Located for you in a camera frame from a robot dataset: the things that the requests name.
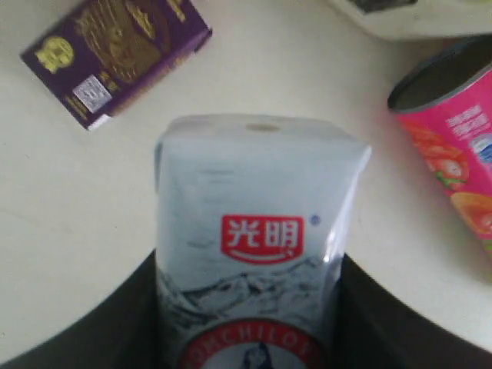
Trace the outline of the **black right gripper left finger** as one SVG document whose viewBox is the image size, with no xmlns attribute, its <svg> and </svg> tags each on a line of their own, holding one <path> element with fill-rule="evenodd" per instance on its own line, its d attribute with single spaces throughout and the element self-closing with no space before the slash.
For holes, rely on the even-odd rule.
<svg viewBox="0 0 492 369">
<path fill-rule="evenodd" d="M 155 253 L 94 310 L 2 368 L 156 368 Z"/>
</svg>

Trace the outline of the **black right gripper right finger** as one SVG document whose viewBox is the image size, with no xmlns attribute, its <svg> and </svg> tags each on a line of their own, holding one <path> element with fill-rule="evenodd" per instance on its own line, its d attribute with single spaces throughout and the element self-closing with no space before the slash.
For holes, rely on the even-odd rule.
<svg viewBox="0 0 492 369">
<path fill-rule="evenodd" d="M 491 353 L 426 319 L 349 256 L 341 276 L 330 368 L 485 369 Z"/>
</svg>

